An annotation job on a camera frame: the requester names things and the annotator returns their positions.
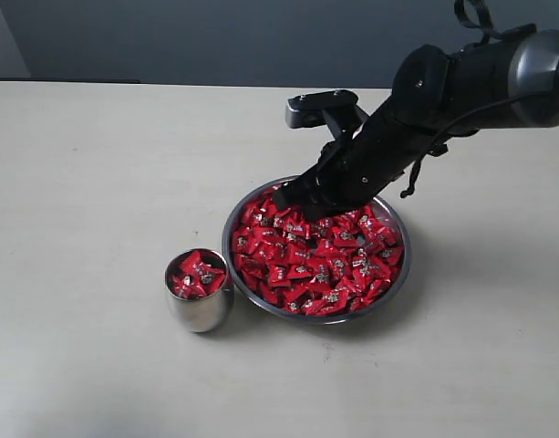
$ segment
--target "black cable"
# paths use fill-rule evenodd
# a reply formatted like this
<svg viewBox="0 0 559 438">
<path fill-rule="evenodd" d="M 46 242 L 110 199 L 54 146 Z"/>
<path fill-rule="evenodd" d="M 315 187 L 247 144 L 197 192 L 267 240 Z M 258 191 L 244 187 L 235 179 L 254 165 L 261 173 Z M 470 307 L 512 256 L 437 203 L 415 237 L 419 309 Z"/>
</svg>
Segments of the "black cable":
<svg viewBox="0 0 559 438">
<path fill-rule="evenodd" d="M 407 196 L 411 196 L 412 194 L 414 194 L 415 183 L 419 178 L 419 173 L 421 171 L 421 164 L 423 163 L 423 159 L 427 156 L 427 154 L 431 150 L 431 146 L 433 146 L 441 138 L 441 136 L 447 134 L 447 132 L 455 125 L 457 125 L 464 119 L 467 119 L 485 110 L 491 110 L 497 107 L 501 107 L 502 105 L 512 105 L 513 103 L 520 102 L 521 100 L 525 100 L 525 99 L 544 98 L 547 96 L 553 96 L 553 94 L 555 93 L 553 93 L 552 91 L 541 91 L 538 93 L 527 93 L 527 94 L 522 94 L 521 96 L 514 96 L 512 98 L 498 100 L 497 102 L 493 102 L 488 105 L 484 105 L 482 107 L 472 109 L 471 111 L 461 114 L 459 117 L 456 117 L 455 119 L 450 121 L 447 125 L 445 125 L 443 128 L 437 131 L 437 133 L 431 139 L 428 147 L 425 149 L 425 151 L 421 153 L 421 155 L 413 163 L 413 167 L 411 168 L 410 175 L 409 175 L 409 187 L 407 187 L 405 190 L 403 190 L 400 193 L 400 197 L 404 199 Z"/>
</svg>

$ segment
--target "metal cup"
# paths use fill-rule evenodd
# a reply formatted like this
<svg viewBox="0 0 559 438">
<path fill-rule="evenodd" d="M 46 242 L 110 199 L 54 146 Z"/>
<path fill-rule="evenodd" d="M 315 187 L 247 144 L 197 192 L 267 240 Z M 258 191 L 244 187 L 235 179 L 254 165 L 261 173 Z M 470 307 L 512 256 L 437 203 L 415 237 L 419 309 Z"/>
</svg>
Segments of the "metal cup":
<svg viewBox="0 0 559 438">
<path fill-rule="evenodd" d="M 171 276 L 180 273 L 178 266 L 193 251 L 198 251 L 205 263 L 212 267 L 224 269 L 226 278 L 223 285 L 208 297 L 200 299 L 180 298 L 173 293 Z M 165 281 L 170 311 L 174 317 L 180 319 L 189 331 L 202 333 L 216 329 L 222 325 L 231 313 L 234 303 L 233 280 L 224 258 L 210 249 L 197 248 L 178 255 L 166 268 Z"/>
</svg>

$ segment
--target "gray wall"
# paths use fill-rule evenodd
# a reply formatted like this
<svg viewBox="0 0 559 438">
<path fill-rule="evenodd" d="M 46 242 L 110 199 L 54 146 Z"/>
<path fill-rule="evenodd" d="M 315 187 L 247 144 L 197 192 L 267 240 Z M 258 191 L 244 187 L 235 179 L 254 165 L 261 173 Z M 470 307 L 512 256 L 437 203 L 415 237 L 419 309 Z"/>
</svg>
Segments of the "gray wall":
<svg viewBox="0 0 559 438">
<path fill-rule="evenodd" d="M 26 64 L 0 9 L 0 77 L 28 77 Z"/>
<path fill-rule="evenodd" d="M 496 26 L 559 28 L 559 0 L 488 0 Z M 387 87 L 429 42 L 478 39 L 453 0 L 0 0 L 32 74 L 181 84 Z"/>
</svg>

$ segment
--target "table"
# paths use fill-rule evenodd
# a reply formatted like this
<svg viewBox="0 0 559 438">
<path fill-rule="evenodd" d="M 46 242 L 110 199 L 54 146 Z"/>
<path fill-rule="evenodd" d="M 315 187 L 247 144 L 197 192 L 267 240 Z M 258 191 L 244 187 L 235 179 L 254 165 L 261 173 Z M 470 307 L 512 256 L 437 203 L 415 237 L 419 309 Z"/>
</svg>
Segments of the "table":
<svg viewBox="0 0 559 438">
<path fill-rule="evenodd" d="M 0 83 L 0 438 L 559 437 L 559 128 L 452 141 L 382 193 L 414 264 L 375 314 L 169 315 L 170 259 L 329 140 L 285 126 L 300 92 Z"/>
</svg>

